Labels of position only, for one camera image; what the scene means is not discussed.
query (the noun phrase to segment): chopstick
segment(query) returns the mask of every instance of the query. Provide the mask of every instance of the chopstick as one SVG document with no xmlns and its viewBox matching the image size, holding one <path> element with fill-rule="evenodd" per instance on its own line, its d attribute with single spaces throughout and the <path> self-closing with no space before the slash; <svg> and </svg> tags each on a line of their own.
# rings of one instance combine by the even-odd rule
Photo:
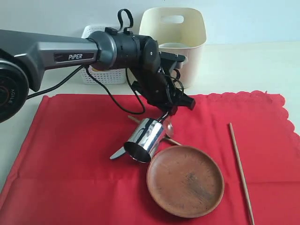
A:
<svg viewBox="0 0 300 225">
<path fill-rule="evenodd" d="M 242 183 L 243 183 L 244 194 L 245 194 L 246 201 L 247 201 L 248 212 L 249 212 L 249 215 L 250 215 L 251 224 L 255 225 L 254 224 L 254 217 L 253 217 L 252 207 L 251 207 L 251 202 L 250 202 L 249 193 L 248 193 L 248 188 L 247 188 L 247 184 L 246 184 L 246 179 L 245 179 L 245 175 L 244 175 L 244 172 L 243 172 L 242 163 L 240 161 L 238 145 L 236 144 L 232 123 L 229 123 L 229 129 L 230 129 L 231 138 L 232 138 L 232 142 L 233 142 L 233 146 L 234 146 L 236 160 L 237 160 L 238 166 L 239 166 L 240 176 L 241 176 Z"/>
<path fill-rule="evenodd" d="M 140 121 L 139 121 L 136 117 L 133 117 L 133 116 L 130 116 L 130 115 L 129 115 L 128 118 L 130 118 L 131 120 L 133 120 L 133 121 L 136 122 L 136 123 L 140 123 Z M 179 142 L 173 140 L 172 138 L 170 138 L 170 137 L 168 137 L 168 136 L 165 136 L 165 137 L 164 137 L 164 140 L 166 140 L 166 141 L 168 141 L 168 142 L 170 142 L 170 143 L 172 143 L 172 144 L 175 144 L 175 145 L 182 145 L 182 144 L 180 144 Z"/>
</svg>

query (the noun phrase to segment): table surface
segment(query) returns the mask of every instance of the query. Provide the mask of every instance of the table surface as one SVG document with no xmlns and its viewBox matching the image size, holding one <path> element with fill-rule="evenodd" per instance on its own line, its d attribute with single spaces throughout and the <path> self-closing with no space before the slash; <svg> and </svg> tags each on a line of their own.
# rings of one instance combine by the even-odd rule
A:
<svg viewBox="0 0 300 225">
<path fill-rule="evenodd" d="M 300 42 L 258 43 L 240 45 L 206 45 L 201 71 L 188 95 L 238 91 L 267 91 L 282 94 L 289 120 L 300 133 Z M 74 68 L 45 73 L 41 90 L 56 85 Z M 112 94 L 132 94 L 127 84 L 107 85 Z M 72 94 L 106 94 L 98 85 L 85 85 L 75 75 L 59 89 L 50 92 Z M 20 150 L 42 97 L 28 100 L 11 119 L 0 124 L 0 189 Z"/>
</svg>

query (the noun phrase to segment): knife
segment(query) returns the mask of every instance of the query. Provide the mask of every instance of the knife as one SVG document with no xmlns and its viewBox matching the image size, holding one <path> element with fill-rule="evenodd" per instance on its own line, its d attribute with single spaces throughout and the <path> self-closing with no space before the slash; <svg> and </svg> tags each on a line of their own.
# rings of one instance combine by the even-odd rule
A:
<svg viewBox="0 0 300 225">
<path fill-rule="evenodd" d="M 124 147 L 120 148 L 119 150 L 117 150 L 112 156 L 110 156 L 110 159 L 115 159 L 118 158 L 120 156 L 122 156 L 125 153 L 125 149 Z"/>
</svg>

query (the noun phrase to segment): metal cup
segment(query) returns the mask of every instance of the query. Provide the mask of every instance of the metal cup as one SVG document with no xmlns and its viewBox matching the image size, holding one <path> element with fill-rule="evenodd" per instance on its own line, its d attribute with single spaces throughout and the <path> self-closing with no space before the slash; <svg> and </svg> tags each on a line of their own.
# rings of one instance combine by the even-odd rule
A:
<svg viewBox="0 0 300 225">
<path fill-rule="evenodd" d="M 155 119 L 145 118 L 124 144 L 124 149 L 133 159 L 147 163 L 151 161 L 164 136 L 163 124 Z"/>
</svg>

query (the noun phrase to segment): brown plate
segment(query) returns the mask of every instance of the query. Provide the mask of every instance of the brown plate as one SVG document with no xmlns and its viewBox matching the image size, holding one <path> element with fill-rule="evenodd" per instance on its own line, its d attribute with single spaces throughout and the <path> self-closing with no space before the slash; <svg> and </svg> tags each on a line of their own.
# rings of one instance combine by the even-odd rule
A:
<svg viewBox="0 0 300 225">
<path fill-rule="evenodd" d="M 184 218 L 213 211 L 224 193 L 217 164 L 190 146 L 172 146 L 158 153 L 149 165 L 147 185 L 161 208 Z"/>
</svg>

